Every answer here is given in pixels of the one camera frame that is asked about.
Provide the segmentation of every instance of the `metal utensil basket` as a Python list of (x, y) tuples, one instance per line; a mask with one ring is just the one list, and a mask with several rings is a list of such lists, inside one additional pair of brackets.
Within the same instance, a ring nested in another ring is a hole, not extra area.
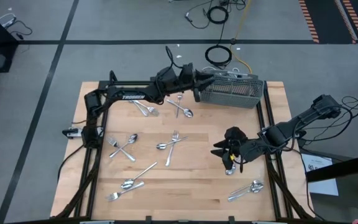
[(208, 70), (215, 81), (201, 92), (201, 102), (253, 108), (263, 95), (264, 82), (257, 75), (226, 70)]

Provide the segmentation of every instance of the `concrete floor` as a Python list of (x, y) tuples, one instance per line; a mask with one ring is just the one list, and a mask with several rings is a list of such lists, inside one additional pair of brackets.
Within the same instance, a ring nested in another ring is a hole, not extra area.
[[(183, 18), (187, 9), (201, 2), (80, 0), (67, 39), (218, 39), (220, 25), (196, 30)], [(13, 12), (33, 28), (28, 40), (59, 40), (72, 4), (73, 0), (1, 0), (0, 16)], [(190, 14), (199, 26), (205, 22), (201, 14), (201, 8)], [(224, 39), (234, 36), (240, 17), (241, 12), (234, 7)], [(311, 36), (297, 0), (258, 0), (250, 6), (239, 39), (311, 40)], [(196, 68), (209, 66), (204, 52), (210, 46), (169, 45), (174, 57), (181, 55), (176, 58), (177, 64), (193, 62)], [(260, 79), (284, 82), (294, 115), (308, 108), (320, 94), (330, 94), (337, 100), (347, 95), (358, 98), (358, 45), (239, 44), (236, 48)], [(0, 207), (56, 49), (56, 45), (21, 45), (11, 71), (0, 74)], [(220, 52), (212, 52), (212, 59), (220, 57)], [(110, 70), (119, 80), (147, 80), (168, 64), (164, 45), (160, 44), (65, 45), (5, 222), (49, 217), (57, 170), (67, 144), (61, 130), (73, 119), (81, 82), (106, 80)], [(233, 67), (246, 71), (235, 61), (228, 66)], [(326, 136), (336, 131), (330, 130)], [(342, 135), (308, 148), (358, 157), (358, 118)], [(350, 222), (358, 218), (353, 208), (320, 201), (313, 204), (316, 212), (328, 220)]]

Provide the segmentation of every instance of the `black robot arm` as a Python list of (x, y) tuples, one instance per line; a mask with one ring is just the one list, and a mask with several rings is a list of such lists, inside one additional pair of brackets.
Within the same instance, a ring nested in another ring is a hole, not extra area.
[(110, 72), (110, 84), (85, 95), (86, 126), (82, 131), (83, 144), (86, 147), (100, 146), (98, 133), (98, 117), (108, 110), (118, 100), (146, 100), (161, 105), (165, 96), (172, 93), (192, 90), (195, 101), (200, 101), (200, 91), (203, 91), (213, 82), (213, 74), (199, 72), (189, 63), (181, 67), (179, 76), (176, 76), (172, 66), (162, 69), (150, 79), (146, 87), (123, 87), (114, 84), (117, 81), (115, 74)]
[(302, 129), (317, 119), (336, 118), (341, 113), (339, 105), (330, 95), (321, 95), (313, 101), (308, 110), (287, 122), (280, 122), (258, 133), (259, 138), (248, 139), (239, 128), (229, 128), (225, 140), (217, 142), (212, 150), (214, 155), (222, 158), (227, 170), (231, 169), (235, 158), (240, 157), (242, 165), (259, 156), (283, 149), (294, 136), (299, 138), (306, 134)]

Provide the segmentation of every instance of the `wooden table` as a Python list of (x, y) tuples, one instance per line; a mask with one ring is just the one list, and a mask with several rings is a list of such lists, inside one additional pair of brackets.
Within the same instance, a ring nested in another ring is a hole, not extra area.
[[(81, 87), (74, 121), (86, 118), (84, 95), (98, 87), (97, 82), (84, 82)], [(282, 82), (268, 82), (270, 100), (275, 122), (291, 119), (288, 101)], [(167, 99), (177, 100), (177, 95)], [(169, 103), (152, 105), (160, 116), (144, 117), (135, 105), (118, 101), (110, 107), (106, 127), (106, 137), (114, 136), (123, 145), (132, 133), (139, 138), (125, 150), (136, 157), (131, 162), (123, 153), (114, 159), (109, 158), (115, 148), (107, 143), (103, 146), (100, 171), (93, 207), (93, 220), (145, 220), (151, 215), (153, 220), (274, 220), (273, 205), (264, 156), (244, 165), (241, 174), (237, 169), (234, 175), (225, 175), (220, 158), (212, 155), (213, 144), (224, 139), (227, 128), (237, 126), (249, 138), (256, 138), (260, 131), (257, 110), (228, 106), (196, 103), (191, 91), (185, 92), (181, 105), (191, 108), (193, 118), (183, 113), (175, 118), (176, 107)], [(186, 141), (175, 145), (170, 167), (165, 167), (169, 147), (155, 148), (160, 142), (172, 138), (173, 130)], [(81, 139), (69, 140), (66, 156), (82, 144)], [(85, 150), (70, 158), (62, 169), (57, 186), (51, 215), (58, 214), (70, 201), (78, 189)], [(300, 155), (295, 152), (282, 154), (287, 184), (291, 193), (303, 208), (311, 214), (306, 202), (306, 180)], [(145, 186), (128, 192), (114, 202), (105, 196), (120, 191), (120, 184), (126, 178), (133, 178), (155, 161), (158, 164), (139, 180)], [(257, 194), (248, 194), (235, 202), (228, 202), (230, 192), (262, 179), (265, 188)], [(285, 216), (282, 194), (277, 187), (282, 216)], [(84, 195), (82, 214), (85, 214), (88, 192)]]

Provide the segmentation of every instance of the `black metal frame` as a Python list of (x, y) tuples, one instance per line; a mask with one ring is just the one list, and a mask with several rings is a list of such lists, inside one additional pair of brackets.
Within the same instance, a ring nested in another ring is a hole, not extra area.
[[(99, 87), (103, 87), (106, 86), (109, 83), (109, 81), (100, 81), (99, 82)], [(148, 81), (139, 81), (139, 82), (116, 82), (116, 85), (148, 85), (150, 82)], [(268, 120), (270, 125), (274, 124), (274, 119), (273, 119), (273, 111), (272, 111), (272, 107), (270, 104), (270, 98), (269, 98), (269, 91), (267, 89), (267, 84), (265, 83), (266, 88), (264, 89), (264, 100), (266, 102), (266, 109), (267, 109), (267, 114), (268, 114)], [(259, 102), (256, 106), (257, 108), (257, 113), (258, 113), (258, 119), (259, 119), (259, 124), (260, 124), (260, 128), (264, 129), (265, 128), (265, 121), (264, 121), (264, 116), (263, 116), (263, 112), (262, 112), (262, 106), (261, 103)], [(101, 127), (103, 128), (103, 130), (106, 129), (106, 125), (107, 125), (107, 117), (108, 117), (108, 111), (103, 113), (103, 117), (102, 117), (102, 122), (101, 122)], [(89, 199), (88, 199), (88, 203), (87, 203), (87, 207), (86, 207), (86, 215), (81, 217), (81, 204), (82, 204), (82, 199), (83, 199), (83, 194), (80, 195), (80, 198), (78, 199), (77, 203), (75, 204), (75, 208), (74, 206), (71, 208), (71, 210), (65, 210), (64, 214), (65, 216), (63, 217), (52, 217), (49, 220), (38, 220), (38, 221), (32, 221), (32, 222), (19, 222), (21, 224), (28, 224), (28, 223), (39, 223), (39, 224), (46, 224), (46, 223), (80, 223), (80, 222), (84, 222), (84, 221), (91, 221), (91, 217), (92, 217), (92, 210), (93, 210), (93, 204), (94, 204), (94, 196), (96, 193), (96, 184), (98, 181), (98, 172), (99, 172), (99, 164), (100, 164), (100, 157), (101, 157), (101, 151), (102, 151), (103, 145), (101, 145), (101, 147), (96, 148), (96, 155), (95, 155), (95, 160), (94, 162), (97, 163), (96, 164), (96, 172), (93, 174), (93, 178), (92, 181), (90, 182), (91, 187), (90, 187), (90, 191), (89, 191)], [(87, 177), (90, 175), (88, 173), (88, 169), (90, 166), (90, 160), (91, 160), (91, 155), (92, 155), (92, 148), (87, 148), (86, 149), (86, 155), (84, 158), (84, 164), (83, 164), (83, 170), (81, 173), (81, 182), (80, 185), (83, 185), (85, 183), (85, 180), (87, 179)], [(319, 221), (319, 220), (311, 220), (311, 219), (299, 219), (299, 218), (293, 218), (292, 217), (292, 209), (291, 209), (291, 205), (293, 206), (293, 208), (296, 211), (299, 211), (299, 208), (295, 198), (292, 196), (292, 194), (289, 192), (287, 188), (287, 184), (285, 182), (285, 173), (284, 173), (284, 169), (283, 169), (283, 164), (282, 164), (282, 160), (281, 160), (281, 155), (276, 154), (276, 162), (277, 162), (277, 167), (278, 167), (278, 173), (275, 171), (274, 166), (272, 165), (272, 158), (271, 155), (265, 155), (265, 160), (266, 160), (266, 164), (267, 164), (267, 170), (268, 170), (268, 179), (269, 179), (269, 184), (270, 184), (270, 190), (271, 190), (271, 194), (272, 194), (272, 205), (273, 205), (273, 209), (274, 209), (274, 214), (275, 214), (275, 220), (276, 222), (285, 222), (285, 223), (310, 223), (310, 224), (319, 224), (319, 223), (324, 223), (324, 224), (341, 224), (338, 222), (323, 222), (323, 221)], [(287, 217), (282, 217), (281, 216), (281, 210), (280, 210), (280, 204), (278, 202), (278, 197), (277, 197), (277, 188), (276, 188), (276, 184), (278, 184), (278, 186), (281, 188), (281, 190), (283, 191), (283, 198), (285, 200), (285, 207), (286, 207), (286, 212), (287, 212)], [(70, 217), (67, 218), (67, 215), (70, 214), (72, 211), (74, 210), (74, 217)], [(145, 217), (145, 220), (122, 220), (122, 221), (115, 221), (114, 223), (138, 223), (138, 224), (149, 224), (149, 223), (173, 223), (174, 221), (170, 220), (170, 221), (152, 221), (152, 217), (147, 216)], [(219, 223), (229, 223), (229, 224), (235, 224), (235, 223), (252, 223), (251, 221), (235, 221), (233, 216), (229, 216), (227, 221), (188, 221), (186, 223), (193, 223), (193, 224), (209, 224), (209, 223), (214, 223), (214, 224), (219, 224)]]

